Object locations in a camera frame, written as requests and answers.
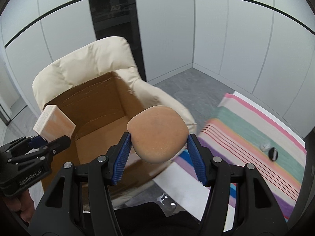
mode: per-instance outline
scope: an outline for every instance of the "blue gripper pad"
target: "blue gripper pad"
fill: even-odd
[[[201,155],[193,141],[193,138],[189,135],[187,139],[187,151],[190,159],[192,160],[198,180],[205,185],[207,183],[206,166],[201,158]]]
[[[113,177],[111,181],[113,185],[116,185],[120,181],[125,165],[131,150],[131,135],[127,135],[122,147],[120,148],[119,154],[113,166]]]

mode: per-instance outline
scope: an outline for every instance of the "human hand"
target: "human hand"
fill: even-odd
[[[12,212],[17,212],[21,210],[21,218],[25,221],[30,223],[32,216],[35,212],[34,202],[31,199],[30,192],[26,190],[21,194],[19,198],[3,198],[5,204]]]

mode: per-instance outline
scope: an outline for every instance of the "metal screw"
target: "metal screw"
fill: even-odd
[[[255,165],[252,163],[247,163],[247,168],[249,168],[250,170],[253,170],[255,168]]]
[[[105,155],[101,155],[101,156],[97,157],[97,160],[98,160],[99,162],[105,162],[106,159],[107,159],[107,158],[106,158]]]
[[[67,161],[67,162],[63,165],[63,167],[64,167],[65,169],[68,169],[68,168],[70,168],[71,166],[72,166],[72,163],[69,162],[69,161]]]
[[[215,156],[215,157],[213,157],[213,161],[216,162],[216,163],[219,163],[219,162],[222,161],[222,159],[219,156]]]

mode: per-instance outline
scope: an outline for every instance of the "small white box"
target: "small white box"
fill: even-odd
[[[47,105],[33,130],[51,142],[61,136],[71,137],[76,125],[56,106]]]

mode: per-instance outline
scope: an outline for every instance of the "white wall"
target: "white wall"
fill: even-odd
[[[96,41],[88,0],[57,10],[41,22],[53,61]]]
[[[61,8],[37,21],[4,45],[40,15],[73,0],[10,0],[1,15],[0,49],[16,88],[32,112],[40,110],[32,93],[35,76],[56,59],[96,40],[88,0]]]
[[[196,0],[194,63],[219,73],[225,46],[228,0]]]
[[[251,93],[266,56],[273,11],[242,0],[228,0],[224,56],[219,74]]]
[[[2,146],[4,143],[4,135],[5,131],[7,129],[7,126],[4,124],[2,120],[0,120],[0,146]]]
[[[192,67],[193,0],[136,0],[147,81]]]
[[[315,31],[315,16],[306,0],[275,0],[274,6]]]
[[[19,94],[13,87],[7,71],[5,70],[5,64],[2,56],[0,55],[0,103],[2,106],[6,106],[5,110],[10,115],[10,107],[17,101]]]
[[[315,125],[315,51],[303,84],[289,109],[284,114],[288,121],[302,136],[306,136]]]
[[[314,45],[312,33],[275,12],[269,51],[253,95],[284,116],[306,76]]]

